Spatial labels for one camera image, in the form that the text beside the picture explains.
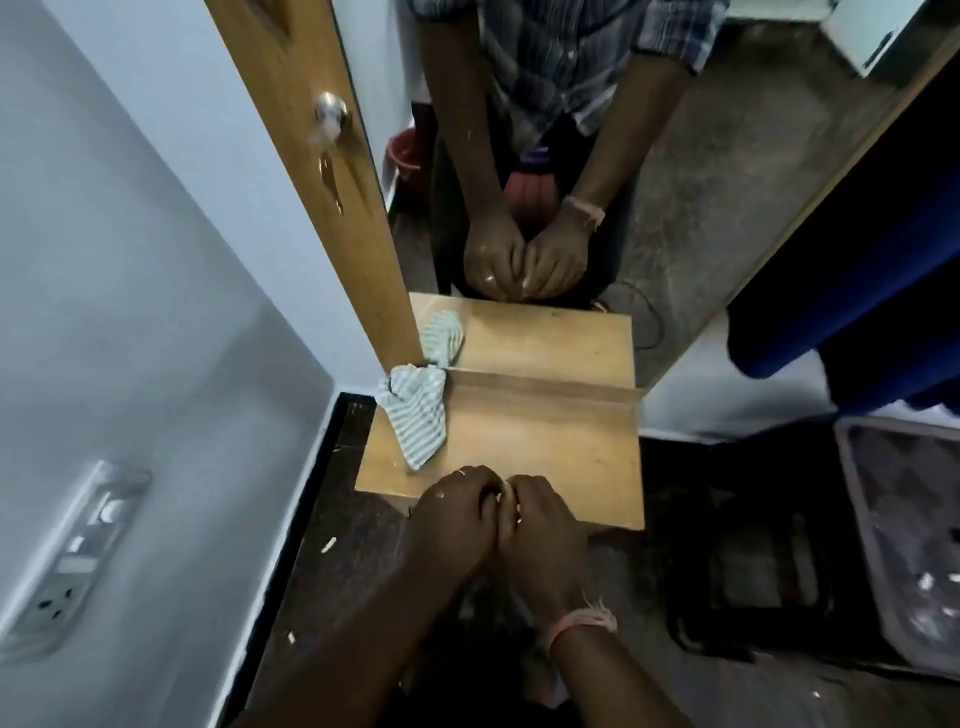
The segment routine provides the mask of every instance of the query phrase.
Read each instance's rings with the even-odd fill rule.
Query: pink thread bracelet
[[[597,604],[590,604],[588,601],[587,605],[584,609],[575,609],[569,614],[563,615],[547,630],[543,643],[548,655],[557,638],[573,627],[603,627],[608,632],[616,634],[616,617],[613,612],[604,606],[603,599]]]

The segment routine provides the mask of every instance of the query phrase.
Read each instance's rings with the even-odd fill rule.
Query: striped cloth
[[[420,334],[425,367],[394,367],[376,392],[394,428],[400,450],[411,469],[418,471],[446,441],[444,385],[446,367],[464,343],[464,330],[454,311],[435,314]]]

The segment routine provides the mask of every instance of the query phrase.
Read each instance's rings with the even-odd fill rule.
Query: floor
[[[696,339],[896,103],[956,25],[947,5],[929,3],[868,79],[814,26],[725,28],[640,173],[620,278],[649,303],[623,284],[605,295],[633,314],[637,386]],[[425,219],[396,214],[394,236],[408,288],[436,291]]]
[[[402,558],[404,519],[378,497],[353,491],[371,400],[350,406],[252,690],[257,700],[368,598]],[[670,639],[662,576],[675,473],[689,446],[643,441],[649,530],[594,537],[592,587],[617,614],[620,635],[643,667],[700,728],[779,726],[918,728],[960,725],[960,691],[889,681],[799,661],[756,665],[688,654]],[[336,537],[327,553],[324,545]]]

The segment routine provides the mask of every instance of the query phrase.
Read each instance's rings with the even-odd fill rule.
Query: person's left hand
[[[409,568],[456,591],[493,549],[502,492],[485,466],[463,467],[430,486],[410,514]]]
[[[562,206],[553,222],[527,245],[524,298],[549,299],[573,288],[587,269],[590,232]]]

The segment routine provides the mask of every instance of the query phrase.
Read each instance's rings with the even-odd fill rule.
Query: shirt sleeve
[[[476,7],[476,0],[408,0],[410,10],[421,20],[447,20]]]
[[[700,73],[729,6],[730,0],[650,0],[634,50],[669,56]]]

